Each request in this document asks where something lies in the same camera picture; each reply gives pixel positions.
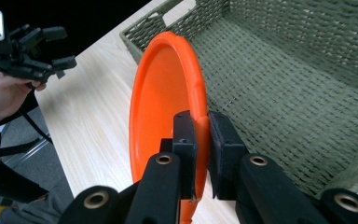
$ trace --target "person's arm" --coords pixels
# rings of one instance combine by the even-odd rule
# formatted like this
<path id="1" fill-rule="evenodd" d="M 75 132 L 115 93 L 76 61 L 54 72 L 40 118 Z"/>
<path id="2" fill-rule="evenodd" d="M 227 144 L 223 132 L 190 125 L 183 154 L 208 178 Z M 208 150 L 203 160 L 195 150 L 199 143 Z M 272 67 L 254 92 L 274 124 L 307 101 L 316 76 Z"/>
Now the person's arm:
<path id="1" fill-rule="evenodd" d="M 37 91 L 46 88 L 46 84 L 30 79 L 11 77 L 0 72 L 0 120 L 16 113 L 31 89 L 27 83 L 32 83 Z"/>

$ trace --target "orange frisbee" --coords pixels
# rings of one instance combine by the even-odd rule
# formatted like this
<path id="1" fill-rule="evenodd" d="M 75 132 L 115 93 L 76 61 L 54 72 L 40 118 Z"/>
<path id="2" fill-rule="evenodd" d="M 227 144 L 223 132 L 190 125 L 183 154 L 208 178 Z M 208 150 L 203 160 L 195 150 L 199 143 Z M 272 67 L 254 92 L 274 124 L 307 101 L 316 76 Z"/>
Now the orange frisbee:
<path id="1" fill-rule="evenodd" d="M 159 153 L 161 138 L 172 138 L 173 117 L 189 110 L 199 145 L 196 163 L 197 199 L 181 201 L 182 224 L 191 223 L 205 187 L 210 124 L 205 84 L 189 43 L 172 32 L 156 35 L 136 73 L 130 109 L 132 180 L 143 176 L 147 161 Z"/>

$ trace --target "gray basket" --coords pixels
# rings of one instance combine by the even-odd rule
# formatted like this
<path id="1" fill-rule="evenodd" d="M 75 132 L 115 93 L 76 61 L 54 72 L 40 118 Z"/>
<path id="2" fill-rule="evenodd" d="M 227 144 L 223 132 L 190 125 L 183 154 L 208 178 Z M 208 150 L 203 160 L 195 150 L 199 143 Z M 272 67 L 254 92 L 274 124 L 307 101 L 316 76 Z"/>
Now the gray basket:
<path id="1" fill-rule="evenodd" d="M 310 195 L 358 191 L 358 1 L 199 0 L 170 26 L 167 1 L 120 36 L 138 63 L 162 31 L 187 38 L 208 107 L 230 117 Z"/>

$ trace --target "gray floor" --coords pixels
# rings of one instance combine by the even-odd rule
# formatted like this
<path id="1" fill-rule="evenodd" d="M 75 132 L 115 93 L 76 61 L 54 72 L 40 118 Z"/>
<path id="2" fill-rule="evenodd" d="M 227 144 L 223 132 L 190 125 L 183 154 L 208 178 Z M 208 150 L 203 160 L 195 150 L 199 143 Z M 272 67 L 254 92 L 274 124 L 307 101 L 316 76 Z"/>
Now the gray floor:
<path id="1" fill-rule="evenodd" d="M 44 133 L 48 132 L 39 107 L 30 111 L 28 115 Z M 24 117 L 20 117 L 12 120 L 4 127 L 1 147 L 28 143 L 38 137 L 41 137 L 40 134 L 34 130 Z M 6 162 L 17 158 L 24 158 L 24 155 L 25 154 L 7 156 L 3 157 L 2 160 Z M 59 179 L 65 177 L 56 150 L 54 146 L 48 142 L 28 159 L 22 159 L 21 163 L 11 164 L 9 166 L 17 173 L 31 179 L 47 190 L 53 188 Z"/>

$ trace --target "table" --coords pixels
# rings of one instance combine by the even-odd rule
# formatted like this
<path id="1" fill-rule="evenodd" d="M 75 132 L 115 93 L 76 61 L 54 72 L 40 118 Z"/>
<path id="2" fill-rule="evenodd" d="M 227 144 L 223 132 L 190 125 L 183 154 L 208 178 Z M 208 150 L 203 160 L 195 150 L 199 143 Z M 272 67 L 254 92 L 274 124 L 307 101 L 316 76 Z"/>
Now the table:
<path id="1" fill-rule="evenodd" d="M 119 37 L 163 0 L 153 0 L 77 57 L 77 67 L 52 76 L 36 99 L 54 141 L 62 168 L 76 196 L 92 186 L 122 191 L 132 184 L 129 114 L 137 64 Z M 183 15 L 194 1 L 168 13 L 167 22 Z M 193 223 L 239 223 L 234 202 L 212 198 L 207 180 Z"/>

